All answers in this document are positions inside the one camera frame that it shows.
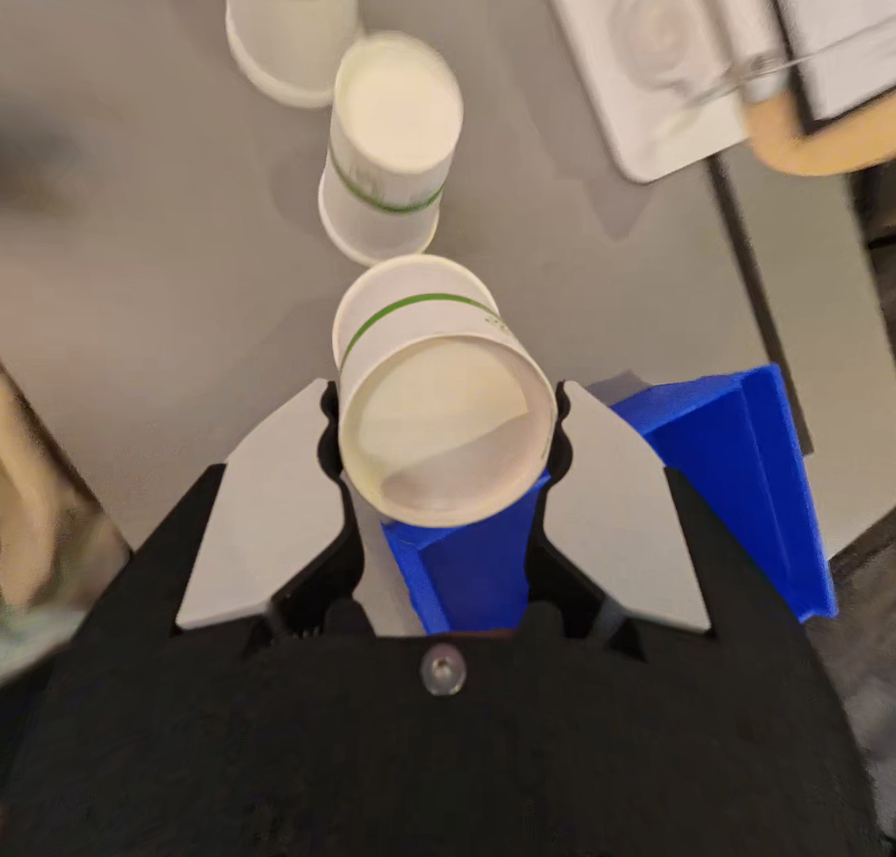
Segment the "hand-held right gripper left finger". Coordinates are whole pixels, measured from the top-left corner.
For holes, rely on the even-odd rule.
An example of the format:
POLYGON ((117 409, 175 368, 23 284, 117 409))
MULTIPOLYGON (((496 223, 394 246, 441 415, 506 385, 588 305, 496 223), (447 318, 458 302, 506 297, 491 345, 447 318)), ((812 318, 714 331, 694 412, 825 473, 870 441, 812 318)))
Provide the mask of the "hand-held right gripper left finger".
POLYGON ((314 380, 230 454, 175 617, 180 629, 264 616, 312 635, 332 604, 352 597, 364 547, 338 421, 336 384, 314 380))

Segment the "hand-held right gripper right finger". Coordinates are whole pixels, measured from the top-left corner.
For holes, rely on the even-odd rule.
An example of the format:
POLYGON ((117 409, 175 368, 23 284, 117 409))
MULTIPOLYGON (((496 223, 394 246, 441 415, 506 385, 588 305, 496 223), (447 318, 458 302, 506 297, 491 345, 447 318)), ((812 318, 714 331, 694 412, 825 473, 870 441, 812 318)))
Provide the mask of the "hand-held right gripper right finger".
POLYGON ((525 553, 531 604, 567 639, 612 639, 645 621, 702 636, 711 618, 666 467, 582 385, 556 389, 558 416, 525 553))

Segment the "blue plastic bin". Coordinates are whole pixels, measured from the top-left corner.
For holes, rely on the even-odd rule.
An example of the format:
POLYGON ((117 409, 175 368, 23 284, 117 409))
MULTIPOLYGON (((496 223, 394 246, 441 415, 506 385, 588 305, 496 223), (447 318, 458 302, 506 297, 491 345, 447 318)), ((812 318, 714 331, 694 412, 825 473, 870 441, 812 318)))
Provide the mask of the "blue plastic bin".
MULTIPOLYGON (((681 471, 800 622, 838 614, 797 428, 778 366, 647 387, 612 405, 681 471)), ((515 627, 545 470, 519 501, 465 527, 382 523, 428 634, 515 627)))

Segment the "white paper cup green stripe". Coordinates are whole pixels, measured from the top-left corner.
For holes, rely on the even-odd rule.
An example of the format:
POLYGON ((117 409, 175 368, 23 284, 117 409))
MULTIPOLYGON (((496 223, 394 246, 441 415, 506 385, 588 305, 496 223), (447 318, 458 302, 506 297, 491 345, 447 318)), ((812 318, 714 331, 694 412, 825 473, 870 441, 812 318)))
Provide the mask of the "white paper cup green stripe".
POLYGON ((463 116, 454 72, 417 38, 377 32, 343 56, 318 212, 344 256, 373 267, 427 249, 463 116))
POLYGON ((344 471, 381 514, 468 525, 545 469, 554 388, 458 262, 417 254, 365 270, 339 304, 332 351, 344 471))
POLYGON ((359 0, 225 0, 230 53, 264 96, 328 106, 343 56, 362 36, 359 0))

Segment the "person's beige sweatshirt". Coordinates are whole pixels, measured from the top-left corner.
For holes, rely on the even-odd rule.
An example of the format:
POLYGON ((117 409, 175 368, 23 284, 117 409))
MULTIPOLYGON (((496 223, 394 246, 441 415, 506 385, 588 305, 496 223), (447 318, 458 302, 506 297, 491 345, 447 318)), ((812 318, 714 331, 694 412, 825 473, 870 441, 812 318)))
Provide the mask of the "person's beige sweatshirt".
POLYGON ((1 682, 73 637, 129 549, 1 371, 1 682))

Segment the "wooden document stand white base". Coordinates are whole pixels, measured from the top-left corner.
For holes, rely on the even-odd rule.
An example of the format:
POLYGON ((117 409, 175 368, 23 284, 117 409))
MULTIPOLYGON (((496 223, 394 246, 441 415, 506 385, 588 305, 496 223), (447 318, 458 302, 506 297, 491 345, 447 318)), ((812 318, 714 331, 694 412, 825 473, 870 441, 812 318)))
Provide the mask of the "wooden document stand white base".
POLYGON ((551 0, 621 172, 650 183, 748 142, 768 168, 894 158, 894 93, 803 134, 770 0, 551 0))

